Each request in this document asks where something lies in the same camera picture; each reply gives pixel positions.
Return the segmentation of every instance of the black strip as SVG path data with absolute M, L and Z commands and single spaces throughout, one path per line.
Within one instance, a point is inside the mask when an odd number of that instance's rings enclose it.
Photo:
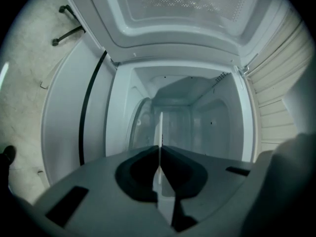
M 242 176 L 248 176 L 250 173 L 250 170 L 248 169 L 236 168 L 236 167 L 228 167 L 226 168 L 226 170 L 238 175 L 242 175 Z
M 88 189 L 75 186 L 47 214 L 46 217 L 60 227 L 64 227 L 73 215 Z
M 103 60 L 105 56 L 107 55 L 107 51 L 104 51 L 102 54 L 97 66 L 95 67 L 95 70 L 92 74 L 92 77 L 90 79 L 87 91 L 84 96 L 83 104 L 82 104 L 82 110 L 81 110 L 81 116 L 80 116 L 80 123 L 79 123 L 79 161 L 80 166 L 84 165 L 84 154 L 83 154 L 83 133 L 84 133 L 84 121 L 85 121 L 85 114 L 87 112 L 89 97 L 92 91 L 92 87 L 95 81 L 95 78 L 97 77 L 97 74 L 99 72 L 99 69 L 103 63 Z

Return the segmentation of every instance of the corrugated panel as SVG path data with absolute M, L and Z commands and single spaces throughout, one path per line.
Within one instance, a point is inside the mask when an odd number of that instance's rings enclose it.
M 283 25 L 287 38 L 280 29 L 254 60 L 252 66 L 256 67 L 248 74 L 259 106 L 261 151 L 274 150 L 283 141 L 297 135 L 293 118 L 282 98 L 308 66 L 315 47 L 304 23 L 298 24 L 298 18 L 295 20 L 293 17 L 289 26 Z

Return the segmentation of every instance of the black shoe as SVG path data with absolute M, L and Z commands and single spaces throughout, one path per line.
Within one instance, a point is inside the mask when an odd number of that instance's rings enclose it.
M 7 146 L 4 149 L 3 154 L 8 158 L 9 165 L 11 165 L 15 159 L 16 149 L 14 146 Z

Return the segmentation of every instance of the caster wheel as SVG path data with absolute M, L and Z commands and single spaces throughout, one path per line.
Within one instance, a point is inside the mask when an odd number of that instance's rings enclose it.
M 59 7 L 59 12 L 60 13 L 64 13 L 65 12 L 65 7 L 64 6 L 60 6 Z
M 52 45 L 53 45 L 53 46 L 57 46 L 57 45 L 58 45 L 58 39 L 53 39 Z

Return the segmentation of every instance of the floor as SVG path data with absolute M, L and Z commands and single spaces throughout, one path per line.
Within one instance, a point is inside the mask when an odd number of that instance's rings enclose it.
M 10 166 L 9 185 L 30 203 L 48 183 L 40 148 L 40 122 L 47 90 L 40 82 L 82 36 L 76 33 L 53 47 L 51 40 L 78 26 L 69 14 L 58 12 L 66 0 L 30 0 L 20 12 L 0 51 L 0 66 L 9 70 L 0 92 L 0 150 L 17 149 Z

